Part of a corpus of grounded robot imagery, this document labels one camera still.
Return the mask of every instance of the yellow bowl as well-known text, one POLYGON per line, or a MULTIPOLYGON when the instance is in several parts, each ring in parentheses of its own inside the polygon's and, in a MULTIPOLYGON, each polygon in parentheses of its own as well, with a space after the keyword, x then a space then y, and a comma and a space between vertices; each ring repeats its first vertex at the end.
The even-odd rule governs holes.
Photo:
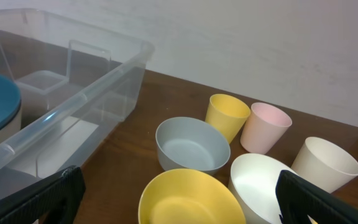
POLYGON ((191 169, 156 176, 139 202, 139 224, 246 223, 241 207, 222 183, 191 169))

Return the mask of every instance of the white bowl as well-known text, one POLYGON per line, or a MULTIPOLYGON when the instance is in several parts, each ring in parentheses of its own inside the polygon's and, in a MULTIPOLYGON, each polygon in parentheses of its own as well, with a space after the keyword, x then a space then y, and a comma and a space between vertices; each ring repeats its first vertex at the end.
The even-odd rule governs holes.
POLYGON ((164 170, 189 168, 215 174, 230 158, 226 138, 194 118, 165 120, 155 132, 158 161, 164 170))
POLYGON ((265 155, 248 153, 234 160, 229 190, 239 201, 247 224, 281 224, 275 188, 281 170, 288 166, 265 155))
POLYGON ((0 130, 0 143, 7 140, 9 137, 20 131, 22 122, 22 106, 19 108, 15 117, 0 130))

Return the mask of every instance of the black object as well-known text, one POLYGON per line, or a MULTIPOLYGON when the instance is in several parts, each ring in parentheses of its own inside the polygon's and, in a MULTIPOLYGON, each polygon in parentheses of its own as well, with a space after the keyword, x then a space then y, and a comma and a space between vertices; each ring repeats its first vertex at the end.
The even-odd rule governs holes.
POLYGON ((0 223, 73 223, 85 183, 79 167, 71 166, 0 200, 0 223))
POLYGON ((358 210, 288 170, 280 173, 276 196, 283 224, 358 224, 358 210))

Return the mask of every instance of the plastic storage container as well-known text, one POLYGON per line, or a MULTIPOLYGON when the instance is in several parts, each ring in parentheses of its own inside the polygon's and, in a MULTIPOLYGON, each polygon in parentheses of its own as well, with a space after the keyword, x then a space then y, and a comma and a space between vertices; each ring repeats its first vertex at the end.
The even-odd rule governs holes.
POLYGON ((0 74, 21 90, 22 130, 0 144, 0 199, 80 166, 135 108, 143 40, 34 9, 0 11, 0 74))

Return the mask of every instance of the gray bowl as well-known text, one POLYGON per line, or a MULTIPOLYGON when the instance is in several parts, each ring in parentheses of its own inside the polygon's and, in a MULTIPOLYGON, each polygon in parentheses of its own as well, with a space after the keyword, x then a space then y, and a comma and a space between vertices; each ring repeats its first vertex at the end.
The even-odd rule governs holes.
POLYGON ((214 127, 194 118, 165 120, 155 132, 164 170, 189 168, 215 174, 230 158, 230 146, 214 127))

